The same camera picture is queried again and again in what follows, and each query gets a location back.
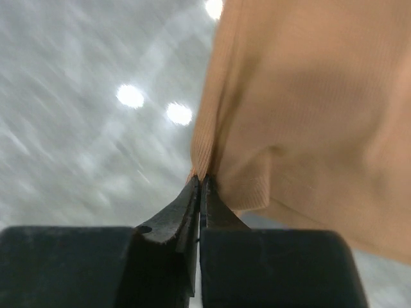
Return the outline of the tan brown tank top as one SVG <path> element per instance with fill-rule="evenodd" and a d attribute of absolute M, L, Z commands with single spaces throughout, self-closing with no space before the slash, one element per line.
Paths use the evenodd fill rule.
<path fill-rule="evenodd" d="M 410 262 L 410 2 L 226 1 L 191 142 L 232 210 Z"/>

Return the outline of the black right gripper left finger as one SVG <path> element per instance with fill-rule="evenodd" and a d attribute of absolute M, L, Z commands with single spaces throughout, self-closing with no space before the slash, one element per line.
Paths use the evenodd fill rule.
<path fill-rule="evenodd" d="M 187 307 L 195 294 L 200 184 L 137 227 L 1 232 L 2 307 Z"/>

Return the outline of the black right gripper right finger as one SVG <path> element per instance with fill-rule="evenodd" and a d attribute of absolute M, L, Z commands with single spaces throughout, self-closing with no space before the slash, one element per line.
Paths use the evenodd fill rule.
<path fill-rule="evenodd" d="M 353 260 L 327 230 L 252 229 L 206 176 L 200 199 L 204 307 L 367 307 Z"/>

